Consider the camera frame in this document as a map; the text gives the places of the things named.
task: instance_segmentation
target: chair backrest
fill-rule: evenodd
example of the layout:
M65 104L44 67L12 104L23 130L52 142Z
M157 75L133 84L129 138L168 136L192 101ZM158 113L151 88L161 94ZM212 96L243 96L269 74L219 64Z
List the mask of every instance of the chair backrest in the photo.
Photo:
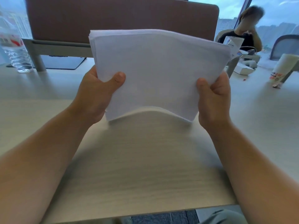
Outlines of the chair backrest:
M90 30L162 29L213 40L216 5L181 0L26 0L36 40L89 43Z
M299 35L279 37L273 45L270 60L279 60L284 53L299 55Z
M217 34L217 36L215 37L214 41L215 41L215 42L218 42L219 38L220 38L222 35L224 35L224 34L227 33L227 32L233 31L233 30L234 30L234 29L225 29L225 30L223 30L223 31L220 31L220 32Z

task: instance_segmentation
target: white paper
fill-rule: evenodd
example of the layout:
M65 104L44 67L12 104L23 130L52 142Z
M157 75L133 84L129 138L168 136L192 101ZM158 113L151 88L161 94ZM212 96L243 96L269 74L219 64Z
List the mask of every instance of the white paper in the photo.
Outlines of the white paper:
M107 107L107 120L154 106L193 121L196 80L213 83L230 59L227 45L163 30L97 30L89 40L100 80L126 74Z

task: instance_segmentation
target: white desk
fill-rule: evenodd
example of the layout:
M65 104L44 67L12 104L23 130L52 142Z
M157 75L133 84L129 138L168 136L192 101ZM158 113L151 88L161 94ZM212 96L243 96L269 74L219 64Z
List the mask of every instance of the white desk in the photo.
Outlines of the white desk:
M75 71L22 75L0 68L0 152L32 134L67 107L88 59ZM233 74L235 124L276 164L299 180L299 74L282 89L259 69ZM207 132L160 111L140 112L84 137L45 216L45 223L186 210L236 203Z

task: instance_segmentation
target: water bottle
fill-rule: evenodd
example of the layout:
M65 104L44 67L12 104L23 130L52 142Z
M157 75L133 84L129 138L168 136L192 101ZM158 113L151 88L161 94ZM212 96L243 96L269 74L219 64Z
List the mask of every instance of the water bottle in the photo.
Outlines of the water bottle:
M18 30L8 22L0 10L0 44L7 53L11 65L20 73L33 70L30 56L23 44Z

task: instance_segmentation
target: glass window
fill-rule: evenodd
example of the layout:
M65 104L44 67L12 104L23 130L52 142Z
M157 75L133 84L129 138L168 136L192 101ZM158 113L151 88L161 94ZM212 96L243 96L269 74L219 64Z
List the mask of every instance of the glass window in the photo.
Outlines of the glass window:
M234 29L237 18L245 0L189 0L207 4L214 4L219 7L219 18L217 22L215 37L226 29Z
M276 39L282 35L299 35L299 0L252 0L251 5L265 10L264 17L256 25L263 52L269 53Z
M32 39L24 0L0 0L0 8L6 19L18 29L22 38Z

